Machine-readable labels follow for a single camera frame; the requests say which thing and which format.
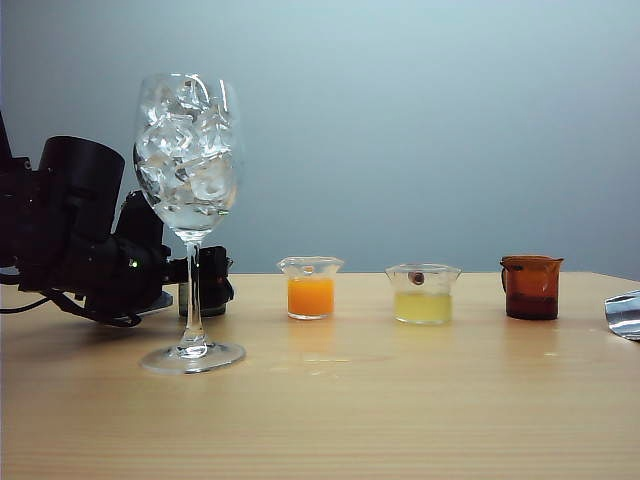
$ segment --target wine glass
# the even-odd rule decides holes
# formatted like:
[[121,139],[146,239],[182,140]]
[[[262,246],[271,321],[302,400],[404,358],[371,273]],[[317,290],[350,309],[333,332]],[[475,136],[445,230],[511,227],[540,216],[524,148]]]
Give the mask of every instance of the wine glass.
[[244,349],[210,342],[200,317],[202,239],[229,213],[237,191],[232,90],[224,80],[156,74],[140,89],[134,166],[142,192],[162,221],[185,243],[189,270],[187,325],[180,343],[146,355],[158,373],[198,373],[242,359]]

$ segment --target small glass beaker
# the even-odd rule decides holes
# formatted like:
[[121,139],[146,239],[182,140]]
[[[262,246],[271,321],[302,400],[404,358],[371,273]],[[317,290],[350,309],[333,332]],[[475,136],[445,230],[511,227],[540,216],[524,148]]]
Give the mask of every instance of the small glass beaker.
[[439,325],[451,320],[451,286],[462,273],[434,263],[403,263],[385,269],[395,290],[396,320]]
[[562,258],[544,255],[502,257],[502,288],[507,315],[525,320],[558,318],[558,280]]
[[287,277],[287,314],[317,320],[333,313],[333,278],[344,265],[335,257],[287,257],[278,267]]

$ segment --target glass base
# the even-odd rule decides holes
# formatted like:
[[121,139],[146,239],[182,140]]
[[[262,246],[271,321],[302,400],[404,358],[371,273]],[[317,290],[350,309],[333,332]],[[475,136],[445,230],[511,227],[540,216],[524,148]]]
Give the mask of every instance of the glass base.
[[415,320],[408,318],[396,317],[396,320],[402,323],[410,323],[412,325],[442,325],[451,321],[450,318],[437,318],[432,320]]
[[302,315],[300,313],[291,313],[287,312],[291,318],[295,318],[296,320],[320,320],[321,318],[327,318],[329,313],[322,313],[320,315]]
[[207,353],[199,358],[181,357],[176,346],[163,348],[145,355],[140,365],[155,373],[179,375],[201,373],[227,367],[242,360],[246,352],[235,343],[209,343]]

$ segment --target glass stem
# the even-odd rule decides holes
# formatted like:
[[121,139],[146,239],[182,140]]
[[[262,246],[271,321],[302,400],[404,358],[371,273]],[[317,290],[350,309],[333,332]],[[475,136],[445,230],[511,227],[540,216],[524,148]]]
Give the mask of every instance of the glass stem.
[[207,342],[200,318],[200,241],[185,242],[189,270],[187,327],[178,345],[180,356],[200,358],[207,353]]

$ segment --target brown liquid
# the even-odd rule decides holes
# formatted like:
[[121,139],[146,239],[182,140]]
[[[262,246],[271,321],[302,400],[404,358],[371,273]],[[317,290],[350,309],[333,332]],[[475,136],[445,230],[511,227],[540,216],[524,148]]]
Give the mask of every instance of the brown liquid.
[[558,318],[558,301],[554,297],[510,295],[507,297],[507,315],[526,320],[553,320]]

